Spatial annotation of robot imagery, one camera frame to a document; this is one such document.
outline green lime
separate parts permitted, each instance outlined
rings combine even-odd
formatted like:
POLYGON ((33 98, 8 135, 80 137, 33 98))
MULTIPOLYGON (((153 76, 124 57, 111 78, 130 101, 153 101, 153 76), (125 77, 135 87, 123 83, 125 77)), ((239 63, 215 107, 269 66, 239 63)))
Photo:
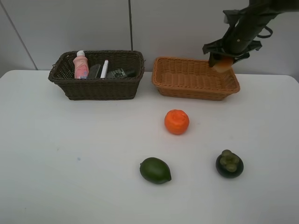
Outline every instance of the green lime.
POLYGON ((162 184, 171 181, 168 165, 158 158, 147 158, 140 164, 140 173, 145 180, 162 184))

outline dark brown wicker basket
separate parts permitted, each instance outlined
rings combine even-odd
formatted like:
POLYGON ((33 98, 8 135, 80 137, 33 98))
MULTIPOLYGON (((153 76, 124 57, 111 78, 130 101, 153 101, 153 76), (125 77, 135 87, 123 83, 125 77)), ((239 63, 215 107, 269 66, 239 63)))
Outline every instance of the dark brown wicker basket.
POLYGON ((134 69, 134 78, 74 79, 73 60, 76 51, 64 53, 53 65, 49 80, 57 84, 71 100, 133 99, 144 73, 144 59, 138 51, 101 50, 85 51, 89 68, 109 61, 108 72, 116 69, 134 69))

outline white tube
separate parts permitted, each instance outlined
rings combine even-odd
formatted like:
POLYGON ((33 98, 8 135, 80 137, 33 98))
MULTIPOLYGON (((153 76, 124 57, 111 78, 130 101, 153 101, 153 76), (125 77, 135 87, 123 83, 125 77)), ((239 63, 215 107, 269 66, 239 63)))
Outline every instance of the white tube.
POLYGON ((102 73, 101 73, 100 78, 106 78, 107 69, 108 69, 108 60, 106 60, 104 65, 103 65, 103 69, 102 69, 102 73))

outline white wall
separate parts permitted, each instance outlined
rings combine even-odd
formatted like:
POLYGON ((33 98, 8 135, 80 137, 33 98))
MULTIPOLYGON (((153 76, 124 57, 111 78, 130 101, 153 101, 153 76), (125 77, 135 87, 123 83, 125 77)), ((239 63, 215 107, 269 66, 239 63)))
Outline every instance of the white wall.
POLYGON ((39 70, 71 50, 130 50, 127 0, 2 0, 39 70))
POLYGON ((14 69, 34 70, 34 65, 0 6, 0 77, 14 69))
MULTIPOLYGON (((242 9, 249 0, 132 0, 134 49, 151 70, 158 56, 208 59, 202 47, 223 37, 223 10, 242 9)), ((263 47, 234 65, 236 73, 286 74, 299 78, 299 14, 279 15, 269 23, 274 35, 263 47)))
MULTIPOLYGON (((40 70, 79 49, 130 50, 128 0, 0 0, 40 70)), ((131 0, 133 45, 151 71, 158 56, 208 59, 202 46, 222 38, 223 10, 242 9, 249 0, 131 0)), ((2 71, 34 69, 13 27, 0 11, 2 71)), ((299 80, 299 13, 271 21, 274 35, 262 49, 234 65, 236 73, 285 74, 299 80)))

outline pink bottle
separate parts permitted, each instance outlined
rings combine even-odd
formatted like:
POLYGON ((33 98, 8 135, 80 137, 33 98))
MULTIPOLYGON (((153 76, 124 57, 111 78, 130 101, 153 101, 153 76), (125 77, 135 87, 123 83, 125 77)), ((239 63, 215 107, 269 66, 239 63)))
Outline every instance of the pink bottle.
POLYGON ((75 78, 87 78, 89 70, 84 51, 78 51, 73 62, 75 64, 75 78))

